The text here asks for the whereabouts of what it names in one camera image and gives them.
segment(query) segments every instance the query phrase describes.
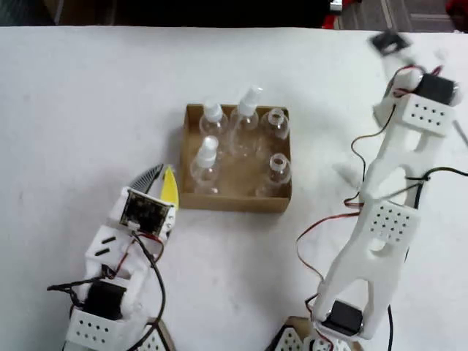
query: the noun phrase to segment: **white 3d-printed bracket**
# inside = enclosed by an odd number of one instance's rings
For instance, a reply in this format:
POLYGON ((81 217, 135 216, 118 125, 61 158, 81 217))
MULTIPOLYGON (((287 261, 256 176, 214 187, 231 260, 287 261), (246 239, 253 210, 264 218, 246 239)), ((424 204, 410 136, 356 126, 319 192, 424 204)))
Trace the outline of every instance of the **white 3d-printed bracket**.
MULTIPOLYGON (((377 190, 398 167, 405 170, 406 177, 416 178, 433 167, 452 120, 450 106, 414 94, 407 94, 397 102, 385 139, 361 189, 365 205, 358 222, 318 289, 313 318, 315 328, 322 333, 348 340, 357 336, 370 339, 374 335, 396 289, 405 254, 420 221, 418 211, 413 208, 417 187, 408 191, 403 205, 378 198, 377 190), (405 138, 410 131, 419 132, 421 137, 416 149, 409 151, 405 149, 405 138), (372 246, 374 239, 383 243, 378 250, 372 246), (349 337, 321 322, 326 320, 337 295, 357 279, 367 281, 369 300, 360 333, 349 337)), ((407 180, 407 186, 414 183, 407 180)))

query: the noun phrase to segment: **perforated plate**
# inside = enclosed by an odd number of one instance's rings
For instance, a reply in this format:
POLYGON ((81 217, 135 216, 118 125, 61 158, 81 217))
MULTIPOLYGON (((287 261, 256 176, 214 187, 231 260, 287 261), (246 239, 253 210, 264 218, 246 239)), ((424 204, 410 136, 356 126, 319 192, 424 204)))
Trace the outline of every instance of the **perforated plate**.
POLYGON ((414 94, 401 98, 397 114, 409 125, 445 136, 451 128, 453 108, 414 94))
POLYGON ((419 214, 414 208, 380 201, 372 206, 364 230, 384 242, 406 245, 418 223, 419 214))
POLYGON ((122 322, 106 320, 75 309, 70 320, 67 341, 97 351, 117 350, 116 342, 121 337, 122 322))
MULTIPOLYGON (((324 339, 315 339, 312 351, 328 351, 330 349, 330 343, 324 339)), ((351 348, 343 340, 336 340, 333 351, 351 351, 351 348)))
POLYGON ((275 351, 301 351, 302 341, 294 328, 285 328, 275 351))
MULTIPOLYGON (((146 334, 150 327, 147 326, 145 330, 143 331, 143 335, 146 334)), ((146 341, 143 343, 141 347, 138 347, 139 351, 166 351, 166 346, 161 340, 161 336, 159 336, 159 333, 157 330, 153 331, 153 333, 150 334, 150 336, 146 339, 146 341)))

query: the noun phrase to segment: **black wire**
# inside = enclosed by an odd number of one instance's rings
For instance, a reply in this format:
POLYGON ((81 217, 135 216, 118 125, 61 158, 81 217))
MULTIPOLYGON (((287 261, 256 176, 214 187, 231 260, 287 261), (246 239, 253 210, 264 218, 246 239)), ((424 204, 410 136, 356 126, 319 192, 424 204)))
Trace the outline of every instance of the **black wire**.
POLYGON ((390 305, 388 305, 387 308, 388 312, 388 324, 390 326, 390 335, 388 336, 388 351, 392 351, 392 346, 393 346, 393 315, 392 315, 392 308, 390 305))
POLYGON ((104 274, 102 276, 95 276, 94 278, 91 279, 86 279, 86 280, 80 280, 78 282, 71 282, 71 283, 65 283, 65 284, 57 284, 57 285, 51 285, 47 288, 47 291, 61 291, 63 293, 66 293, 70 295, 70 298, 72 300, 73 306, 76 307, 83 307, 84 303, 81 302, 78 299, 78 295, 76 292, 73 290, 73 287, 77 287, 79 285, 83 284, 90 284, 90 283, 95 283, 101 279, 106 278, 107 276, 104 274))
POLYGON ((145 254, 146 258, 148 259, 148 261, 151 264, 151 267, 154 270, 154 273, 156 273, 156 277, 158 278, 159 286, 161 287, 162 299, 161 299, 161 307, 159 309, 159 313, 158 313, 156 319, 152 322, 151 327, 148 329, 146 334, 143 335, 143 337, 139 341, 137 341, 137 343, 135 345, 130 347, 127 351, 136 351, 138 349, 138 347, 143 345, 143 342, 145 342, 145 340, 151 335, 151 333, 153 333, 153 331, 155 331, 158 328, 158 324, 161 321, 162 312, 164 312, 164 308, 166 306, 166 290, 164 288, 164 282, 162 281, 161 273, 159 272, 159 269, 157 268, 156 263, 154 262, 153 257, 151 256, 150 252, 147 250, 145 244, 141 241, 141 239, 138 237, 138 235, 136 235, 135 232, 132 232, 132 237, 137 241, 138 245, 140 245, 141 249, 143 250, 143 254, 145 254))
POLYGON ((428 170, 426 173, 424 173, 424 175, 422 177, 420 177, 420 178, 407 177, 407 179, 410 180, 410 181, 422 181, 419 184, 418 190, 416 191, 415 206, 414 206, 416 209, 419 208, 419 201, 420 201, 420 197, 421 197, 421 192, 423 191, 424 182, 429 181, 430 180, 429 176, 432 173, 435 173, 435 172, 452 172, 452 173, 459 174, 460 176, 468 177, 468 173, 462 172, 462 171, 457 170, 457 169, 452 168, 452 167, 435 167, 435 168, 432 168, 432 169, 428 170))

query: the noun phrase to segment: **cable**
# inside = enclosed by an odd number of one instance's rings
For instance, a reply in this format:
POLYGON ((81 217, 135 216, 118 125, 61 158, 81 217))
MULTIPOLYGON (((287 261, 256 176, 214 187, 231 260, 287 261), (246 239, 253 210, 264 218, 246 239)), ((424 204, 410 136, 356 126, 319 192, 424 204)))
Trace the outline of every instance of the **cable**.
POLYGON ((132 347, 130 347, 127 351, 136 351, 138 347, 143 345, 143 342, 153 333, 154 330, 157 329, 157 326, 161 320, 162 313, 164 312, 164 308, 166 305, 166 290, 164 287, 164 282, 162 281, 161 273, 159 272, 159 269, 156 266, 156 263, 154 262, 153 258, 151 257, 151 253, 147 250, 145 244, 141 241, 140 237, 135 233, 132 232, 132 237, 137 241, 138 245, 140 245, 141 249, 143 250, 143 254, 145 254, 146 258, 151 264, 151 267, 154 270, 154 273, 156 274, 156 277, 158 278, 159 286, 161 287, 161 307, 159 308, 159 313, 156 317, 156 319, 153 321, 151 324, 151 327, 148 329, 145 335, 142 336, 142 338, 136 342, 132 347))
POLYGON ((73 287, 77 287, 83 284, 90 284, 90 283, 95 283, 101 279, 106 278, 107 276, 104 274, 102 276, 95 276, 94 278, 86 279, 86 280, 80 280, 77 282, 71 282, 71 283, 65 283, 65 284, 57 284, 57 285, 51 285, 47 288, 47 291, 61 291, 63 293, 66 293, 70 295, 70 298, 72 300, 73 306, 76 307, 83 307, 84 303, 81 302, 78 299, 78 295, 76 292, 73 290, 73 287))
POLYGON ((396 109, 396 104, 393 104, 392 112, 391 112, 390 115, 388 116, 387 121, 385 122, 384 126, 381 128, 380 131, 378 131, 377 133, 374 133, 374 134, 361 135, 360 137, 355 138, 355 139, 351 142, 351 151, 354 153, 354 155, 356 155, 357 157, 359 157, 359 158, 361 159, 361 161, 363 162, 363 181, 364 181, 364 178, 366 177, 366 160, 362 157, 361 154, 359 154, 359 153, 354 149, 354 144, 355 144, 356 141, 358 141, 358 140, 366 139, 366 138, 368 138, 368 137, 376 137, 376 136, 382 134, 382 133, 384 132, 384 130, 388 127, 388 124, 390 123, 390 120, 392 119, 393 114, 395 113, 395 109, 396 109))
POLYGON ((302 239, 302 237, 305 236, 305 234, 307 234, 309 231, 311 231, 312 229, 314 229, 317 225, 319 224, 322 224, 323 222, 325 221, 328 221, 329 219, 338 219, 338 218, 345 218, 345 217, 354 217, 354 216, 359 216, 359 213, 360 212, 352 212, 350 214, 336 214, 334 216, 328 216, 328 217, 325 217, 323 219, 321 219, 320 221, 318 222, 315 222, 313 225, 311 225, 310 227, 308 227, 306 230, 304 230, 302 232, 302 234, 300 234, 298 236, 297 239, 295 239, 295 250, 298 254, 298 257, 299 257, 299 260, 301 260, 301 262, 307 267, 307 268, 310 268, 313 270, 313 272, 315 272, 319 277, 320 277, 320 281, 323 282, 325 280, 325 278, 323 277, 323 275, 314 267, 312 267, 310 264, 308 264, 302 257, 301 257, 301 254, 299 253, 299 241, 302 239))
POLYGON ((460 176, 468 177, 468 173, 462 172, 461 170, 457 170, 457 169, 452 168, 452 167, 435 167, 435 168, 432 168, 432 169, 428 170, 426 173, 424 173, 424 175, 422 177, 420 177, 420 178, 407 177, 407 179, 410 180, 410 181, 423 181, 423 182, 418 184, 419 187, 418 187, 418 190, 416 192, 415 206, 414 206, 416 209, 419 208, 419 201, 420 201, 420 197, 421 197, 421 192, 423 191, 424 182, 429 181, 430 180, 429 176, 432 173, 435 173, 435 172, 452 172, 452 173, 459 174, 460 176))
MULTIPOLYGON (((366 164, 366 160, 364 159, 364 157, 359 154, 356 149, 354 148, 354 144, 356 144, 356 142, 358 140, 362 140, 362 139, 366 139, 368 137, 376 137, 380 134, 382 134, 388 127, 389 123, 390 123, 390 120, 392 119, 393 117, 393 114, 395 113, 395 109, 396 109, 396 104, 393 104, 393 107, 392 107, 392 111, 390 113, 390 115, 388 116, 387 118, 387 121, 385 122, 384 126, 381 128, 380 131, 378 131, 377 133, 374 133, 374 134, 369 134, 369 135, 361 135, 357 138, 355 138, 352 142, 351 142, 351 151, 354 153, 354 155, 356 155, 357 157, 359 157, 363 163, 363 176, 362 176, 362 182, 364 182, 365 178, 366 178, 366 168, 367 168, 367 164, 366 164)), ((359 196, 360 192, 358 192, 354 197, 348 197, 347 199, 344 199, 343 201, 343 204, 348 207, 348 208, 362 208, 364 206, 363 203, 351 203, 350 201, 353 201, 355 198, 357 198, 359 196)))
POLYGON ((333 351, 333 348, 335 347, 335 345, 333 345, 333 342, 331 342, 331 340, 329 338, 327 338, 325 335, 321 334, 318 330, 316 330, 317 334, 319 334, 319 336, 324 339, 327 343, 329 343, 331 346, 330 346, 330 349, 329 351, 333 351))
POLYGON ((306 308, 307 308, 307 311, 310 312, 310 314, 312 315, 312 310, 310 309, 309 307, 309 302, 314 300, 319 294, 318 293, 315 293, 313 294, 310 298, 307 298, 304 303, 306 304, 306 308))
POLYGON ((432 75, 439 75, 444 67, 442 65, 437 66, 434 68, 434 70, 431 72, 432 75))
POLYGON ((393 346, 393 316, 392 316, 392 308, 391 305, 388 305, 387 308, 388 313, 388 325, 390 327, 390 334, 388 336, 388 348, 387 351, 392 351, 393 346))

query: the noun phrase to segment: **wire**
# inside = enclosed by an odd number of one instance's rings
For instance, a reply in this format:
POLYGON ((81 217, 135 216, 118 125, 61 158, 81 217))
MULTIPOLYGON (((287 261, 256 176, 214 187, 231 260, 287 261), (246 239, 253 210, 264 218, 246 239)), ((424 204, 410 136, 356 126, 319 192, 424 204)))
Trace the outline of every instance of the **wire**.
POLYGON ((161 258, 162 253, 164 252, 164 243, 162 242, 162 240, 160 238, 158 238, 155 235, 144 233, 144 234, 140 234, 139 236, 143 236, 144 238, 150 239, 152 241, 156 241, 157 243, 159 243, 161 245, 161 251, 157 255, 156 259, 154 260, 154 262, 157 263, 159 261, 159 259, 161 258))
POLYGON ((431 72, 432 75, 439 75, 444 67, 442 65, 437 66, 434 68, 434 70, 431 72))
POLYGON ((418 187, 418 190, 417 190, 416 196, 415 196, 415 206, 414 207, 416 209, 419 208, 419 201, 420 201, 420 197, 421 197, 421 192, 423 191, 424 182, 429 181, 430 180, 429 176, 432 173, 436 173, 436 172, 452 172, 452 173, 459 174, 460 176, 468 177, 468 173, 462 172, 461 170, 457 170, 457 169, 452 168, 452 167, 435 167, 435 168, 432 168, 432 169, 428 170, 426 173, 424 173, 424 175, 422 177, 420 177, 420 178, 407 177, 407 179, 411 180, 411 181, 422 181, 421 183, 418 184, 419 187, 418 187))
POLYGON ((316 330, 317 334, 319 334, 319 336, 324 339, 327 343, 329 343, 331 346, 330 346, 330 350, 329 351, 333 351, 333 348, 334 348, 334 345, 333 345, 333 342, 331 342, 331 340, 329 338, 327 338, 325 335, 323 335, 322 333, 320 333, 318 330, 316 330))
POLYGON ((392 112, 391 112, 390 115, 388 116, 387 121, 385 122, 384 126, 381 128, 380 131, 378 131, 377 133, 374 133, 374 134, 361 135, 361 136, 355 138, 355 139, 351 142, 351 151, 354 153, 354 155, 356 155, 357 157, 359 157, 359 158, 361 159, 361 161, 363 162, 363 182, 364 182, 364 178, 366 177, 366 160, 364 159, 364 157, 363 157, 361 154, 359 154, 359 153, 354 149, 354 144, 355 144, 358 140, 366 139, 366 138, 368 138, 368 137, 376 137, 376 136, 382 134, 382 133, 384 132, 384 130, 388 127, 388 125, 389 125, 389 123, 390 123, 390 120, 392 119, 393 114, 395 113, 395 109, 396 109, 396 104, 393 104, 392 112))
POLYGON ((90 284, 90 283, 95 283, 101 279, 107 278, 108 275, 107 273, 103 274, 102 276, 95 276, 94 278, 86 279, 86 280, 80 280, 77 282, 71 282, 71 283, 65 283, 65 284, 57 284, 57 285, 51 285, 47 288, 47 291, 61 291, 63 293, 66 293, 70 295, 70 299, 72 300, 73 306, 76 307, 83 307, 84 303, 81 302, 78 299, 77 293, 73 290, 73 287, 77 287, 83 284, 90 284))
POLYGON ((347 199, 344 199, 343 204, 348 208, 362 208, 364 206, 364 203, 351 203, 350 202, 350 201, 353 201, 355 198, 357 198, 359 194, 360 192, 358 192, 353 197, 348 197, 347 199))
POLYGON ((299 241, 302 239, 302 237, 305 236, 305 234, 307 234, 309 231, 311 231, 312 229, 314 229, 317 225, 319 224, 322 224, 323 222, 326 222, 328 221, 329 219, 338 219, 338 218, 346 218, 346 217, 354 217, 354 216, 359 216, 359 213, 360 212, 352 212, 352 213, 349 213, 349 214, 336 214, 334 216, 328 216, 328 217, 325 217, 323 219, 321 219, 320 221, 318 222, 315 222, 313 225, 311 225, 310 227, 308 227, 306 230, 304 230, 302 232, 302 234, 300 234, 298 236, 297 239, 295 239, 295 250, 298 254, 298 257, 299 257, 299 260, 301 260, 301 262, 307 267, 307 268, 310 268, 313 270, 313 272, 315 272, 319 277, 320 277, 320 281, 323 282, 325 280, 325 278, 323 277, 323 275, 314 267, 312 267, 310 264, 308 264, 301 256, 301 254, 299 253, 299 241))
MULTIPOLYGON (((416 68, 416 69, 419 69, 420 72, 424 75, 427 73, 426 69, 422 66, 419 66, 417 64, 409 64, 407 66, 404 66, 402 68, 399 68, 396 70, 395 74, 393 75, 392 79, 390 79, 390 82, 388 84, 388 86, 391 88, 393 86, 393 83, 395 81, 395 77, 397 74, 399 74, 403 69, 409 69, 409 68, 416 68)), ((412 90, 408 90, 408 89, 404 89, 404 88, 396 88, 395 91, 393 92, 393 96, 394 97, 402 97, 406 94, 411 94, 413 91, 412 90)))
POLYGON ((156 266, 155 261, 151 257, 151 253, 147 250, 145 244, 141 241, 139 235, 137 235, 135 232, 132 232, 132 237, 137 241, 138 245, 140 245, 141 249, 143 250, 143 254, 145 254, 146 258, 151 264, 151 267, 154 270, 154 273, 156 274, 156 277, 158 278, 159 286, 161 287, 161 307, 159 308, 159 313, 156 317, 156 319, 152 322, 151 327, 148 329, 145 335, 142 336, 142 338, 137 341, 136 344, 134 344, 132 347, 130 347, 127 351, 136 351, 138 347, 143 345, 143 342, 155 331, 158 327, 158 324, 161 320, 162 313, 164 312, 164 308, 166 306, 166 290, 164 287, 164 282, 162 281, 161 273, 159 272, 159 269, 156 266))
POLYGON ((307 308, 307 311, 310 312, 310 314, 312 315, 312 310, 310 309, 309 307, 309 302, 314 300, 319 294, 318 293, 315 293, 313 294, 310 298, 307 298, 304 303, 306 304, 306 308, 307 308))
POLYGON ((391 305, 388 305, 387 313, 388 313, 388 325, 390 327, 390 334, 388 336, 387 351, 392 351, 392 346, 393 346, 393 315, 392 315, 391 305))

